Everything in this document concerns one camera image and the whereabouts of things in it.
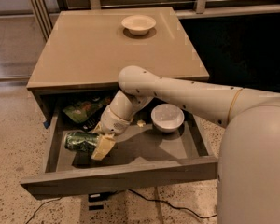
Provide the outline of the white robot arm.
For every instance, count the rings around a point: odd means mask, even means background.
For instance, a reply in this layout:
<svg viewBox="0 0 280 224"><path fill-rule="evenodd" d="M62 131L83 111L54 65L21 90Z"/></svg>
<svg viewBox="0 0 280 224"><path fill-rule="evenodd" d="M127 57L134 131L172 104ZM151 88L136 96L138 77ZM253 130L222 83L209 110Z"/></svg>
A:
<svg viewBox="0 0 280 224"><path fill-rule="evenodd" d="M158 77L123 68L96 132L103 159L153 98L224 128L217 168L217 224L280 224L280 93Z"/></svg>

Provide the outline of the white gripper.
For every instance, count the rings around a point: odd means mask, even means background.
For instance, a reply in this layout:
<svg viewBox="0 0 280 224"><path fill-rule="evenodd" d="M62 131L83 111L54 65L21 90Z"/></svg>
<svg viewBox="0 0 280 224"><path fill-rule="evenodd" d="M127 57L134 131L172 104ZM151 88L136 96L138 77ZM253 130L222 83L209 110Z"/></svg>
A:
<svg viewBox="0 0 280 224"><path fill-rule="evenodd" d="M96 161L101 161L115 145L114 135L122 135L130 126L131 122L132 119L120 118L108 106L103 112L100 122L92 130L94 133L106 134L99 135L99 141L91 154L91 158Z"/></svg>

